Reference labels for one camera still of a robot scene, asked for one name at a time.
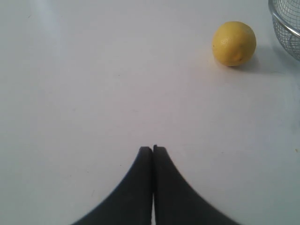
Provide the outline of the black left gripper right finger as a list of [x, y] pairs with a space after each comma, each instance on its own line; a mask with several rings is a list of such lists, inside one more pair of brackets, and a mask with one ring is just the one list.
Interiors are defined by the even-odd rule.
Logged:
[[153, 147], [154, 209], [157, 225], [236, 225], [185, 181], [166, 148]]

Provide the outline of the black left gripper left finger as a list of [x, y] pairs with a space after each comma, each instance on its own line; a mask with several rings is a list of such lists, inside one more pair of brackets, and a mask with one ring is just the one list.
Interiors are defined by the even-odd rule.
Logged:
[[120, 184], [75, 225], [150, 225], [152, 218], [152, 149], [141, 147]]

